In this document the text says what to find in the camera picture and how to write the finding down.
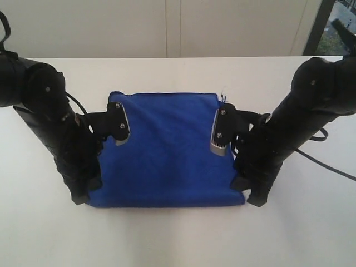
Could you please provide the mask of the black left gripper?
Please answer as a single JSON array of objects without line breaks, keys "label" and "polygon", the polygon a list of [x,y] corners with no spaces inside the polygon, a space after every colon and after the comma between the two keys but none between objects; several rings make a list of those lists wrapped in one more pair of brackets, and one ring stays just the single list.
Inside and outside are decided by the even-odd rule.
[{"label": "black left gripper", "polygon": [[72,201],[76,205],[87,203],[88,191],[102,187],[98,162],[102,142],[90,131],[87,112],[80,102],[65,94],[30,105],[17,103],[13,109],[53,156]]}]

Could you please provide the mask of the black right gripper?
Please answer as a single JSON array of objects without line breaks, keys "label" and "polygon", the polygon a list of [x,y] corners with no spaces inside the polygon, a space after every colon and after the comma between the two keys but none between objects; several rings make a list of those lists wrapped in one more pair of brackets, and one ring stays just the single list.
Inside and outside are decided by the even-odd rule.
[{"label": "black right gripper", "polygon": [[234,164],[238,176],[232,180],[231,189],[251,189],[247,202],[256,207],[265,205],[283,161],[333,120],[331,112],[310,110],[288,94],[270,119],[263,116],[249,137],[238,139]]}]

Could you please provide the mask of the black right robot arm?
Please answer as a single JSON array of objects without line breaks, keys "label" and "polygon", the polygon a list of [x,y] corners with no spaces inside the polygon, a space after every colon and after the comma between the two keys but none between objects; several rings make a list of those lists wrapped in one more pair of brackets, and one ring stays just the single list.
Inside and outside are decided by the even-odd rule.
[{"label": "black right robot arm", "polygon": [[305,61],[295,72],[286,98],[264,114],[247,136],[239,137],[230,187],[251,191],[247,202],[261,207],[283,165],[293,152],[339,116],[355,114],[355,58]]}]

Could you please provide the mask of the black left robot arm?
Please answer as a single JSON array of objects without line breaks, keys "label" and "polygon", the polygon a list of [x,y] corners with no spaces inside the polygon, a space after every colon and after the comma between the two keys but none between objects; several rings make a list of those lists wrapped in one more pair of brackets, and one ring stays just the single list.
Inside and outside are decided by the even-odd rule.
[{"label": "black left robot arm", "polygon": [[53,156],[57,171],[76,205],[102,186],[100,143],[87,118],[76,114],[66,94],[65,78],[49,64],[1,55],[1,107],[12,106]]}]

